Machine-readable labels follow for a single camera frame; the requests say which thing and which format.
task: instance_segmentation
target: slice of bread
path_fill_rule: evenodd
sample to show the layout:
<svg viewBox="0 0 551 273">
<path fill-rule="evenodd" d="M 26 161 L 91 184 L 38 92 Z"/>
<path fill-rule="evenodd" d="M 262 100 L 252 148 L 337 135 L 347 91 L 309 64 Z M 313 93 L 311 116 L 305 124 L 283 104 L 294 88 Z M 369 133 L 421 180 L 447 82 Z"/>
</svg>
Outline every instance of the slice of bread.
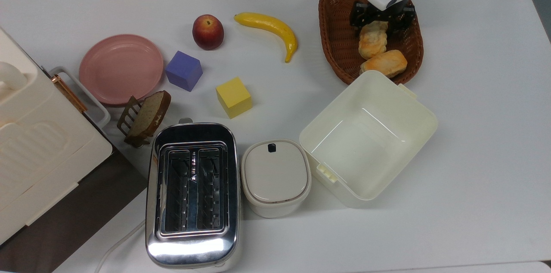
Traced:
<svg viewBox="0 0 551 273">
<path fill-rule="evenodd" d="M 399 50 L 390 50 L 376 55 L 360 65 L 360 74 L 374 69 L 380 71 L 386 77 L 392 78 L 406 70 L 408 61 Z"/>
<path fill-rule="evenodd" d="M 138 148 L 146 139 L 153 136 L 167 112 L 171 101 L 171 96 L 166 91 L 156 92 L 143 100 L 134 123 L 130 127 L 124 142 Z"/>
</svg>

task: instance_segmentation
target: container lid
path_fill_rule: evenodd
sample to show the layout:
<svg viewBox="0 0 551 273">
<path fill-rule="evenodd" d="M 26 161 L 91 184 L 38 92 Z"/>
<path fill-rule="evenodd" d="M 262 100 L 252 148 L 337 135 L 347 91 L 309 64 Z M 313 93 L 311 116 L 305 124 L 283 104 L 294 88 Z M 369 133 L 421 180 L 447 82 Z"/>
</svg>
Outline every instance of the container lid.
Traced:
<svg viewBox="0 0 551 273">
<path fill-rule="evenodd" d="M 249 201 L 276 204 L 301 198 L 310 176 L 304 150 L 289 140 L 257 143 L 245 152 L 241 165 Z"/>
</svg>

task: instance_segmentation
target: yellow cube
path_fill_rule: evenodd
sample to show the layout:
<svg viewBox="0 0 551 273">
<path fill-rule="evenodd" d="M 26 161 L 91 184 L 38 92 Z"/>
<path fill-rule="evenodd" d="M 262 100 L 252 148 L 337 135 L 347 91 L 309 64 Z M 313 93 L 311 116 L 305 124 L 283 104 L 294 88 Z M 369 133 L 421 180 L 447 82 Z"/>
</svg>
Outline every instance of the yellow cube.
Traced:
<svg viewBox="0 0 551 273">
<path fill-rule="evenodd" d="M 240 115 L 252 108 L 251 95 L 239 77 L 216 87 L 216 94 L 229 118 Z"/>
</svg>

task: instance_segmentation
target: purple cube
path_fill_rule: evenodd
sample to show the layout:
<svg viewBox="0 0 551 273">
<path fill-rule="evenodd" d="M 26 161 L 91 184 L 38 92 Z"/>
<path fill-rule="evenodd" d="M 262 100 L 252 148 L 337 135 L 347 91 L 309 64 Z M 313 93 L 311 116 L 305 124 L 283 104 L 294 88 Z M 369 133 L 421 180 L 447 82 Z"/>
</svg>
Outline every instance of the purple cube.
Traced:
<svg viewBox="0 0 551 273">
<path fill-rule="evenodd" d="M 181 51 L 178 51 L 165 69 L 167 77 L 171 84 L 191 91 L 201 75 L 203 69 L 201 62 L 194 57 L 190 57 Z"/>
</svg>

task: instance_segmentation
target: box handle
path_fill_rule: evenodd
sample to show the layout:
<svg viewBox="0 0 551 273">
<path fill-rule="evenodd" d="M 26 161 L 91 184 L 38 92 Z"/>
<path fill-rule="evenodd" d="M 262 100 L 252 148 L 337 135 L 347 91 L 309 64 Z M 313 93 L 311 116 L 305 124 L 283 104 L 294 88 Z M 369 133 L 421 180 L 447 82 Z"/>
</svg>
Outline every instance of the box handle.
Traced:
<svg viewBox="0 0 551 273">
<path fill-rule="evenodd" d="M 325 165 L 322 165 L 321 163 L 316 167 L 317 171 L 325 177 L 330 183 L 335 183 L 338 178 L 333 174 L 331 170 L 329 170 Z"/>
<path fill-rule="evenodd" d="M 413 93 L 411 90 L 405 87 L 403 84 L 398 84 L 398 88 L 402 89 L 405 93 L 411 96 L 414 100 L 417 100 L 417 94 Z"/>
</svg>

